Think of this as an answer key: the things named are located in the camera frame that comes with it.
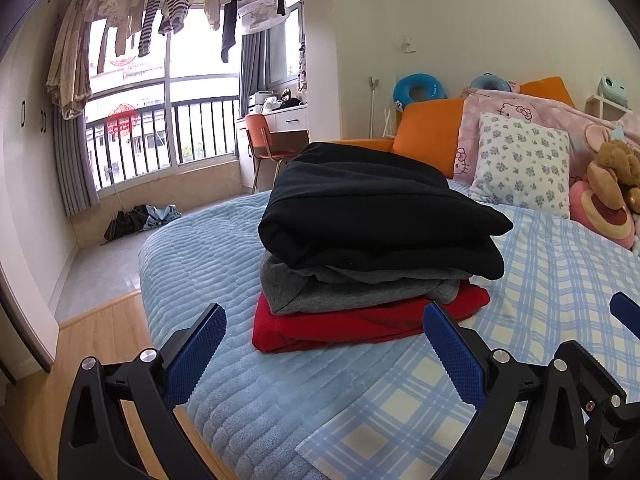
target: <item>chair leg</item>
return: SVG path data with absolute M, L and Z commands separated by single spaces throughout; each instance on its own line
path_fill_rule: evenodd
M 251 194 L 255 194 L 255 188 L 258 187 L 258 173 L 260 173 L 260 163 L 262 162 L 262 159 L 259 158 L 258 159 L 258 167 L 255 168 L 255 175 L 254 175 L 254 188 L 251 190 Z
M 276 175 L 273 177 L 273 185 L 274 185 L 274 186 L 276 185 L 276 179 L 277 179 L 278 175 L 280 174 L 280 166 L 282 165 L 282 161 L 283 161 L 283 160 L 284 160 L 284 159 L 283 159 L 283 158 L 281 158 L 281 159 L 278 161 L 278 165 L 276 166 Z

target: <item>gray folded garment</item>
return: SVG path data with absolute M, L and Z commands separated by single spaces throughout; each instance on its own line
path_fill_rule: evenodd
M 279 315 L 351 310 L 419 296 L 447 304 L 456 299 L 460 280 L 470 277 L 457 269 L 293 270 L 268 251 L 260 262 L 262 292 Z

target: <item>orange chair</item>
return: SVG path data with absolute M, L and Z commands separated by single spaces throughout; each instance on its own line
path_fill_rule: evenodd
M 298 156 L 299 152 L 278 151 L 272 152 L 271 146 L 273 145 L 273 137 L 269 131 L 269 125 L 267 119 L 262 114 L 251 114 L 244 118 L 247 132 L 249 133 L 249 145 L 251 146 L 251 152 L 254 159 L 258 161 L 258 165 L 255 168 L 254 176 L 254 188 L 252 194 L 255 193 L 255 188 L 258 185 L 258 173 L 260 172 L 260 163 L 267 159 L 277 163 L 276 175 L 273 177 L 273 183 L 276 183 L 276 178 L 280 173 L 280 166 L 282 161 L 292 156 Z

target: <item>window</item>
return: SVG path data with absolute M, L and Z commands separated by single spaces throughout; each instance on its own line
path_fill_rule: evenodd
M 202 8 L 191 7 L 183 30 L 175 36 L 157 33 L 160 19 L 158 13 L 150 53 L 142 58 L 139 33 L 134 46 L 128 40 L 124 56 L 117 57 L 116 29 L 110 28 L 101 74 L 97 69 L 106 20 L 92 24 L 94 98 L 86 105 L 85 117 L 98 190 L 192 160 L 233 153 L 234 120 L 239 117 L 239 29 L 225 64 L 220 57 L 222 30 L 211 29 Z
M 304 38 L 303 3 L 288 7 L 289 17 L 267 32 L 268 79 L 270 88 L 298 78 L 300 46 Z

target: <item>folded clothing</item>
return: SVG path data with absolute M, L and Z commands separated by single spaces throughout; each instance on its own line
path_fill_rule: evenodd
M 328 314 L 274 316 L 263 294 L 254 317 L 253 345 L 262 352 L 293 352 L 322 348 L 330 343 L 380 343 L 422 332 L 427 298 Z M 472 316 L 489 303 L 484 288 L 460 282 L 456 299 L 445 308 L 457 321 Z
M 258 233 L 291 269 L 438 267 L 495 280 L 504 262 L 491 235 L 512 228 L 427 164 L 315 142 L 278 177 Z
M 262 292 L 277 315 L 351 310 L 424 295 L 447 304 L 458 294 L 460 280 L 469 277 L 468 272 L 455 269 L 293 270 L 268 251 L 260 263 Z

